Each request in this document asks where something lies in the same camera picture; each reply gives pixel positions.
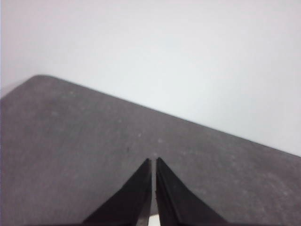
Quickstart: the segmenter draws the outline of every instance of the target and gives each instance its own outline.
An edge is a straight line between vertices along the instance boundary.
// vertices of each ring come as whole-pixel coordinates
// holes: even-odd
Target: white wall
[[[2,0],[1,90],[51,74],[301,156],[299,0]]]

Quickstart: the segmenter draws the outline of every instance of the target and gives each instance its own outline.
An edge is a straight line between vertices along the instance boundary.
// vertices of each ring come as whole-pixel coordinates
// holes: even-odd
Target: dark gray surface
[[[1,155],[3,226],[80,222],[158,156],[228,221],[301,225],[301,158],[49,76],[1,100]]]

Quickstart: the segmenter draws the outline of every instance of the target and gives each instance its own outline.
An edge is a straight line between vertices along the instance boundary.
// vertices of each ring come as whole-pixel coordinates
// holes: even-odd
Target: white background
[[[2,0],[1,92],[50,74],[301,156],[301,1]]]

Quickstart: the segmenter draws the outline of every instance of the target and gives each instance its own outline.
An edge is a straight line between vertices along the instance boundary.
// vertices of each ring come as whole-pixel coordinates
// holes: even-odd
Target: gray tabletop
[[[300,157],[35,76],[1,99],[2,225],[79,223],[159,156],[230,222],[301,224]]]

